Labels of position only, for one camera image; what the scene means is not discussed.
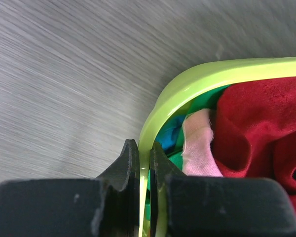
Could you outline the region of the lime green plastic basket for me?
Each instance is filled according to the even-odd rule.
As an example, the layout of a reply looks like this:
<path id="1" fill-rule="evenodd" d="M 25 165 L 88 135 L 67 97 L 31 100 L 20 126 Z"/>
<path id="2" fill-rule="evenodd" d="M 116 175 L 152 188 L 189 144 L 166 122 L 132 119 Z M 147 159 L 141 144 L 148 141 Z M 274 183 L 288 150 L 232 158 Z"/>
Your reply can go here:
<path id="1" fill-rule="evenodd" d="M 139 138 L 140 212 L 139 236 L 148 233 L 145 200 L 149 152 L 164 123 L 195 97 L 229 84 L 263 79 L 296 77 L 296 57 L 255 58 L 217 61 L 192 67 L 170 81 L 160 93 Z"/>

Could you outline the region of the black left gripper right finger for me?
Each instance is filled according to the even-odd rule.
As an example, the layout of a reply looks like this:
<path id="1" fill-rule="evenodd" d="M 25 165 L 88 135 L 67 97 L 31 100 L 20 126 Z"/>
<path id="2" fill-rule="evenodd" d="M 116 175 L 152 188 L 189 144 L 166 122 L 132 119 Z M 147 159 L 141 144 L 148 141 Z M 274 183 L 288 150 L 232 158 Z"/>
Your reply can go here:
<path id="1" fill-rule="evenodd" d="M 167 236 L 167 184 L 169 176 L 185 176 L 165 155 L 161 145 L 154 142 L 150 150 L 150 235 Z"/>

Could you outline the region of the pink t shirt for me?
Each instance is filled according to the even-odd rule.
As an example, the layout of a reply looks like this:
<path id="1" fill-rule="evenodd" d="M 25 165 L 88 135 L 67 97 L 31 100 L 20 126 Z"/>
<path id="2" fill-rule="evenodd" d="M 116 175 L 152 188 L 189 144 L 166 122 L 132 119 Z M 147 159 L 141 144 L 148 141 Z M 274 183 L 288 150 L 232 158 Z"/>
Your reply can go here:
<path id="1" fill-rule="evenodd" d="M 188 176 L 222 177 L 211 151 L 214 133 L 210 109 L 190 114 L 183 122 L 183 173 Z"/>

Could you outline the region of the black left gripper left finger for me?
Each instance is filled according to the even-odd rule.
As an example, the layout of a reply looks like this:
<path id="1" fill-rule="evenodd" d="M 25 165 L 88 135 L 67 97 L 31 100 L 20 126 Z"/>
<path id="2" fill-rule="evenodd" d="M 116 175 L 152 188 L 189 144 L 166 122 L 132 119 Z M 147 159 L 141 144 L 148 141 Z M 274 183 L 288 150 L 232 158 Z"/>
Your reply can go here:
<path id="1" fill-rule="evenodd" d="M 127 139 L 119 157 L 98 177 L 105 197 L 96 216 L 99 237 L 137 237 L 140 164 L 136 141 Z"/>

